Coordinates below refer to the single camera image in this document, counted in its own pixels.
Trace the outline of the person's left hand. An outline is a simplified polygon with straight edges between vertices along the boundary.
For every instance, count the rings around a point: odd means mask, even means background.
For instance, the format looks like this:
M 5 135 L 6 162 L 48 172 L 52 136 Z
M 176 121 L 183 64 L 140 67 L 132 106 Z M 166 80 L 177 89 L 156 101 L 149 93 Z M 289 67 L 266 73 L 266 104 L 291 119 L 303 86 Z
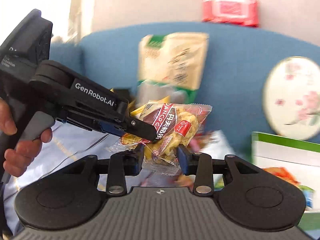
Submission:
M 6 135 L 17 133 L 10 107 L 3 99 L 1 99 L 1 131 Z M 20 177 L 39 155 L 42 143 L 50 142 L 52 136 L 52 129 L 48 128 L 42 132 L 39 138 L 32 141 L 20 141 L 15 149 L 7 149 L 4 154 L 5 161 L 3 164 L 5 171 L 12 176 Z

